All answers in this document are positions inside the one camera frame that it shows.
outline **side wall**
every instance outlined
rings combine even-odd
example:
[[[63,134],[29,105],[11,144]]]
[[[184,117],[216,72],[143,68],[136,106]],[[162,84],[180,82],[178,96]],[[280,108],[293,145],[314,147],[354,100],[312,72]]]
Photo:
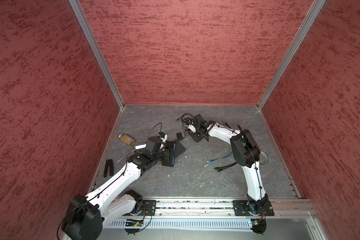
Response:
[[[67,0],[0,1],[0,239],[56,239],[118,111]]]
[[[263,113],[329,238],[360,239],[360,0],[327,0]]]
[[[126,104],[256,105],[313,0],[81,0]]]

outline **robotic arm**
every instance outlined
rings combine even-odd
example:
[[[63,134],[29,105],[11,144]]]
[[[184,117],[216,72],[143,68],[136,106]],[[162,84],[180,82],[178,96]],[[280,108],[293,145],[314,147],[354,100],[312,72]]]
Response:
[[[240,127],[240,130],[234,130],[214,121],[206,122],[200,115],[193,117],[191,114],[184,114],[181,119],[185,129],[196,142],[211,136],[232,146],[233,156],[243,168],[248,186],[248,203],[245,208],[254,216],[264,213],[264,206],[270,203],[259,173],[260,149],[252,134]],[[61,223],[61,229],[72,240],[95,240],[103,226],[113,219],[127,213],[137,215],[142,210],[141,195],[130,190],[121,198],[115,198],[158,161],[173,162],[175,146],[168,146],[166,140],[167,135],[163,132],[150,137],[144,149],[135,151],[128,157],[124,167],[105,184],[86,197],[74,197]]]

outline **marble-patterned floor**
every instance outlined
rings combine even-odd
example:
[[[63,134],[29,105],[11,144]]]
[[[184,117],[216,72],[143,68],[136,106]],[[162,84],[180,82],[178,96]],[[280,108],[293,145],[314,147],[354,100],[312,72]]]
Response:
[[[136,142],[145,142],[152,127],[162,122],[162,131],[168,135],[168,140],[175,140],[177,132],[184,132],[180,120],[176,121],[184,113],[194,116],[201,114],[206,121],[222,123],[223,120],[234,129],[239,124],[243,129],[250,130],[261,151],[269,158],[267,164],[260,165],[261,179],[268,196],[296,196],[254,106],[127,105],[116,136],[125,133]],[[232,155],[204,167],[207,160],[225,154],[229,149],[228,143],[214,137],[210,137],[209,142],[203,139],[196,143],[190,136],[181,143],[187,150],[175,160],[174,167],[161,166],[159,163],[125,191],[133,189],[143,197],[246,197],[247,185],[241,166],[237,164],[221,172],[212,169],[233,163]],[[125,159],[119,164],[116,161],[130,151],[129,146],[115,138],[108,155],[108,159],[114,160],[115,172],[122,168]],[[105,183],[107,179],[109,177],[101,176],[98,184]]]

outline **white arm segment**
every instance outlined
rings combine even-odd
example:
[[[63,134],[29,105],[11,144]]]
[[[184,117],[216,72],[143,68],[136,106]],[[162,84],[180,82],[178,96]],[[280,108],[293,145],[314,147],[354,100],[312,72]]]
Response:
[[[189,125],[188,128],[192,132],[196,132],[195,127],[193,127],[192,125]],[[211,137],[217,137],[229,144],[231,144],[231,141],[230,141],[231,137],[233,137],[239,133],[240,133],[240,130],[234,130],[234,129],[224,127],[224,126],[218,124],[217,122],[212,127],[211,131],[209,131],[209,135]],[[264,189],[263,183],[261,181],[259,162],[255,162],[250,168],[247,166],[241,166],[241,167],[243,168],[245,180],[247,182],[248,195],[253,200],[261,200],[265,195],[265,189]]]
[[[92,199],[98,193],[100,193],[102,190],[104,190],[106,188],[103,192],[101,192],[99,197],[95,197],[94,199],[89,201],[92,205],[96,205],[96,204],[99,205],[99,211],[100,211],[100,214],[101,214],[102,217],[104,217],[104,213],[106,212],[108,206],[110,206],[112,201],[128,185],[130,185],[132,182],[137,180],[141,175],[140,174],[140,169],[138,169],[137,165],[132,163],[132,162],[127,163],[127,169],[125,170],[125,174],[122,175],[122,173],[124,172],[124,169],[125,169],[125,165],[117,174],[112,176],[105,184],[101,185],[98,189],[96,189],[96,190],[94,190],[94,191],[92,191],[92,192],[90,192],[90,193],[88,193],[86,195],[88,197],[87,198],[88,200]],[[116,182],[114,182],[114,180],[116,180],[120,175],[121,175],[121,177]]]

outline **textured red wall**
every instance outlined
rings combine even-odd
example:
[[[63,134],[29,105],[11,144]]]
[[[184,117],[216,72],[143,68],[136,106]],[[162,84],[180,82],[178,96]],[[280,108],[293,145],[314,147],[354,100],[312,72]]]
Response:
[[[360,0],[327,0],[263,113],[330,239],[360,239]]]
[[[0,239],[56,239],[117,112],[68,1],[0,1]]]
[[[256,105],[312,0],[82,0],[125,103]]]

